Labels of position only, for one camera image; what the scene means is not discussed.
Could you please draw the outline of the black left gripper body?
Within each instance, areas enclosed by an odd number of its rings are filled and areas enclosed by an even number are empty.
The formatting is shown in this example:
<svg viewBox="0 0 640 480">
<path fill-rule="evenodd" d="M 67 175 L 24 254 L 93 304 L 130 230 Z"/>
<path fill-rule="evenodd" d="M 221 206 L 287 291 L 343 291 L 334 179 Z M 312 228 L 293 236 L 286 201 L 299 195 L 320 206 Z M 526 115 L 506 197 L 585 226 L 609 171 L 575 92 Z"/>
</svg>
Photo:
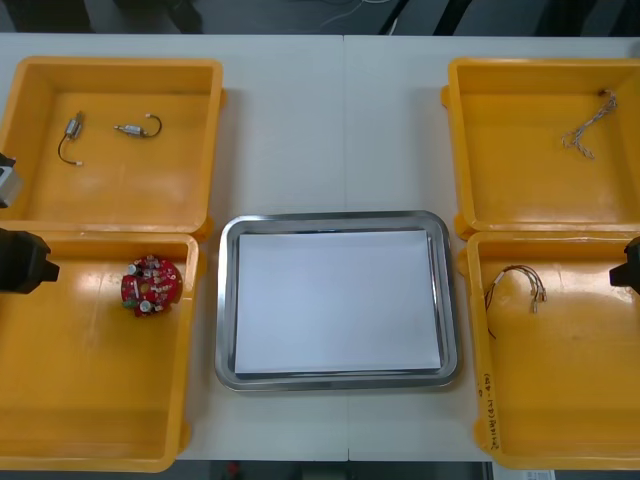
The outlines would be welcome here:
<svg viewBox="0 0 640 480">
<path fill-rule="evenodd" d="M 26 231 L 1 230 L 1 292 L 29 294 L 50 281 L 50 247 Z"/>
</svg>

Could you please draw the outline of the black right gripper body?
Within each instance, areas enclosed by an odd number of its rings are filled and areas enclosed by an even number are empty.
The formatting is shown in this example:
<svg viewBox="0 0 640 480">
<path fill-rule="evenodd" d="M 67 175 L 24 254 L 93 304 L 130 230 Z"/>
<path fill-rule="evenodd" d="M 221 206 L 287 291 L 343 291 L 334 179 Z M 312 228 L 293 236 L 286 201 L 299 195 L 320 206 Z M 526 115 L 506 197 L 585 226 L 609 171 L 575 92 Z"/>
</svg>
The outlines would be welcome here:
<svg viewBox="0 0 640 480">
<path fill-rule="evenodd" d="M 624 250 L 626 254 L 627 283 L 633 290 L 640 289 L 640 238 L 631 240 Z"/>
</svg>

